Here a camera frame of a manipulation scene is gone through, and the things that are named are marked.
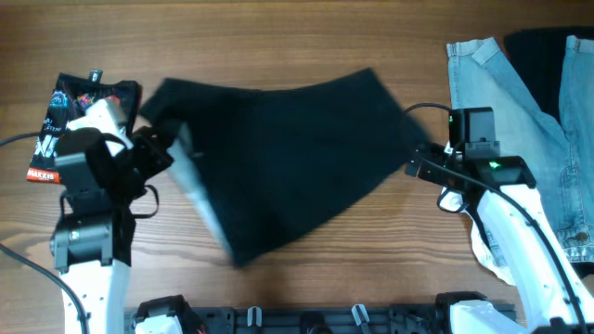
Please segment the black t-shirt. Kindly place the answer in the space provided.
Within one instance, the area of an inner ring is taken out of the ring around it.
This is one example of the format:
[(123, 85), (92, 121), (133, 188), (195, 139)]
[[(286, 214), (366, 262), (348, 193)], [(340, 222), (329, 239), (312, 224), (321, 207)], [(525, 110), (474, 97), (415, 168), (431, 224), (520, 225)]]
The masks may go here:
[(168, 78), (140, 114), (237, 267), (347, 210), (427, 139), (370, 69), (289, 90)]

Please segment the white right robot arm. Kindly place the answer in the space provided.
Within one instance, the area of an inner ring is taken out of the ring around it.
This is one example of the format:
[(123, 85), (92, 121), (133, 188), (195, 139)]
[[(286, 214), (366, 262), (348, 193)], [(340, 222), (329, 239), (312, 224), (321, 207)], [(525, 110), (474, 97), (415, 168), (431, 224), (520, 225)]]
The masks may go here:
[(444, 333), (590, 333), (593, 297), (554, 236), (536, 180), (519, 156), (503, 157), (490, 108), (448, 109), (449, 141), (411, 143), (409, 174), (442, 187), (437, 206), (491, 232), (519, 291), (518, 324), (478, 292), (436, 298)]

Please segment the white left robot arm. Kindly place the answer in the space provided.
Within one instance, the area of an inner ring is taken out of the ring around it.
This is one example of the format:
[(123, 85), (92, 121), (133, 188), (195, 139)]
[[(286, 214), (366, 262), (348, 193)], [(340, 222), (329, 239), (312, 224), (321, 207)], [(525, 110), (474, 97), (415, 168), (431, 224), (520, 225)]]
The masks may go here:
[(122, 137), (92, 127), (69, 130), (56, 151), (65, 190), (50, 251), (66, 285), (65, 330), (121, 333), (131, 246), (142, 217), (130, 206), (173, 159), (149, 127)]

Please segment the white garment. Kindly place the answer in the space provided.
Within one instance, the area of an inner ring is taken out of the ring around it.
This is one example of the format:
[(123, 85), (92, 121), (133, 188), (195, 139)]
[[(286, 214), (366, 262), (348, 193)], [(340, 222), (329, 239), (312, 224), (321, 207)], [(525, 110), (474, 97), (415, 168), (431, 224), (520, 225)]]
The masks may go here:
[(471, 219), (471, 250), (478, 263), (506, 284), (515, 286), (510, 269), (494, 237), (486, 229), (471, 202), (461, 193), (443, 187), (436, 201), (442, 212), (465, 214)]

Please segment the folded black printed jersey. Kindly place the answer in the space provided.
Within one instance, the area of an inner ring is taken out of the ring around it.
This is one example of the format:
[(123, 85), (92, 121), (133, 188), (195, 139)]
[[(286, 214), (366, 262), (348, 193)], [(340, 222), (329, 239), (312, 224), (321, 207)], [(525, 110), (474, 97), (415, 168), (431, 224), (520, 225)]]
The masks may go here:
[(84, 79), (61, 73), (48, 104), (44, 124), (37, 136), (26, 180), (37, 183), (59, 184), (59, 173), (54, 169), (55, 146), (67, 131), (67, 124), (85, 115), (85, 110), (102, 98), (116, 97), (128, 118), (126, 134), (134, 126), (141, 86), (136, 81), (107, 84), (100, 81), (102, 71), (92, 70)]

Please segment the light blue denim jeans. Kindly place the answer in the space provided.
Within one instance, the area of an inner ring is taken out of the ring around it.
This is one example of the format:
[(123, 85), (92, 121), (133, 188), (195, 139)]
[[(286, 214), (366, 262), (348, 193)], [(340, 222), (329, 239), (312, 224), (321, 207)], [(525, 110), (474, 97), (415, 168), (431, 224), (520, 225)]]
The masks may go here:
[(504, 156), (520, 156), (536, 179), (551, 228), (580, 276), (593, 272), (593, 42), (562, 39), (560, 116), (537, 105), (528, 82), (494, 38), (446, 47), (451, 104), (490, 107)]

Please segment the black garment in pile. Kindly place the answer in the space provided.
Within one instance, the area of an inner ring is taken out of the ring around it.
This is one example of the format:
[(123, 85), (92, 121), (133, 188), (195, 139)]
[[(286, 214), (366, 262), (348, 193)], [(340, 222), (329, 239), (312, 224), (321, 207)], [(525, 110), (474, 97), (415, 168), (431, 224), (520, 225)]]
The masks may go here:
[(504, 37), (510, 64), (540, 109), (561, 122), (559, 93), (566, 38), (593, 39), (592, 26), (539, 28), (513, 32)]

